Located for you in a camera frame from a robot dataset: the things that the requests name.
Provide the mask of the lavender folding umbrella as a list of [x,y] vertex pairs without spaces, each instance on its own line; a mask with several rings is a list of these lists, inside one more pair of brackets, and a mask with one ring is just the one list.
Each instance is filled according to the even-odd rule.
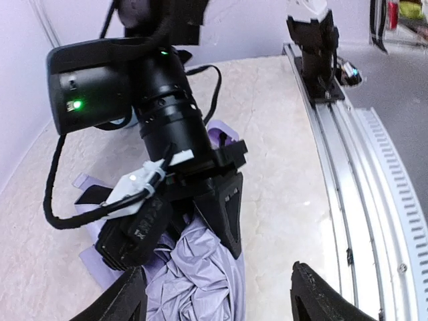
[[[210,131],[199,120],[155,121],[142,126],[149,160],[163,159],[167,170],[166,178],[159,185],[162,196],[170,166],[238,141],[224,130],[217,130],[216,134],[217,145],[212,147]],[[143,196],[144,193],[139,192],[110,205],[105,202],[89,212],[88,223],[97,233],[96,242],[104,218],[141,201]],[[141,267],[146,277],[146,320],[243,320],[242,254],[234,259],[221,244],[200,215],[194,197],[169,202],[173,216],[152,256],[144,265],[130,267]],[[109,268],[95,244],[87,259],[94,263],[93,270],[98,277],[109,279],[109,288],[126,270]]]

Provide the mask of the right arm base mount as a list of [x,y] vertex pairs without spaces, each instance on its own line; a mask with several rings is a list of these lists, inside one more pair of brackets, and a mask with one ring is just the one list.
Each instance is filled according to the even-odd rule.
[[336,67],[331,67],[329,77],[305,78],[302,57],[294,58],[298,75],[304,84],[304,93],[312,106],[345,100],[343,89],[362,83],[360,70],[348,60],[337,57],[337,60],[332,62],[336,62]]

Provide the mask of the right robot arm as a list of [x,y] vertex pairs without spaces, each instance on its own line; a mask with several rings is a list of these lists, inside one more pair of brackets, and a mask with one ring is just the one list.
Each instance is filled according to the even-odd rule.
[[[233,257],[241,255],[239,214],[247,147],[203,114],[188,82],[206,1],[113,1],[124,36],[52,49],[47,56],[51,113],[59,140],[46,181],[43,210],[54,228],[103,221],[96,250],[115,270],[146,263],[167,229],[180,232],[186,214],[200,215]],[[136,118],[149,161],[124,175],[105,203],[67,219],[52,194],[67,134],[89,127],[118,130]]]

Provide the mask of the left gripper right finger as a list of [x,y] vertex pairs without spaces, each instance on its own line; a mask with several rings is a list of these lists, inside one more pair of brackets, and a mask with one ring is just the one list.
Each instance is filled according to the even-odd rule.
[[294,263],[291,281],[290,300],[294,320],[373,319],[347,302],[306,263]]

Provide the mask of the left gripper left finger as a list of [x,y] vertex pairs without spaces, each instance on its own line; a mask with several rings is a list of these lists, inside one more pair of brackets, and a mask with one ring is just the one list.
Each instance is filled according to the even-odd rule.
[[126,270],[75,321],[146,320],[146,277],[141,267]]

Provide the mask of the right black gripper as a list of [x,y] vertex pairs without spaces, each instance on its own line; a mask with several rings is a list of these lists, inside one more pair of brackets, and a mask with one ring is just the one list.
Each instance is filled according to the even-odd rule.
[[244,140],[170,166],[163,185],[169,201],[193,198],[203,220],[234,259],[242,252],[240,211],[243,175],[237,172],[248,152]]

